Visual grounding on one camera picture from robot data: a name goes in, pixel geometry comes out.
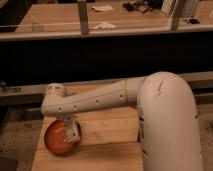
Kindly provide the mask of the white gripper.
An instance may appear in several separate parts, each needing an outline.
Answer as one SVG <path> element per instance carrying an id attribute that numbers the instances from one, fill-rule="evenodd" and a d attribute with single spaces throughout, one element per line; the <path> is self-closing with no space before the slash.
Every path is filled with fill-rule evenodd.
<path id="1" fill-rule="evenodd" d="M 67 142 L 76 143 L 80 141 L 80 133 L 78 128 L 78 123 L 71 118 L 64 120 Z"/>

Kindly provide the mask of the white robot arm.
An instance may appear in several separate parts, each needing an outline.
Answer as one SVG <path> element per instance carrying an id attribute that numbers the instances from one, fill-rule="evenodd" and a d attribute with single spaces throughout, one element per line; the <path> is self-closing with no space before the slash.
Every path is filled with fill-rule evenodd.
<path id="1" fill-rule="evenodd" d="M 62 84 L 52 83 L 41 111 L 67 119 L 68 140 L 77 141 L 74 114 L 133 105 L 138 110 L 144 171 L 204 171 L 195 98 L 177 74 L 156 72 L 71 96 Z"/>

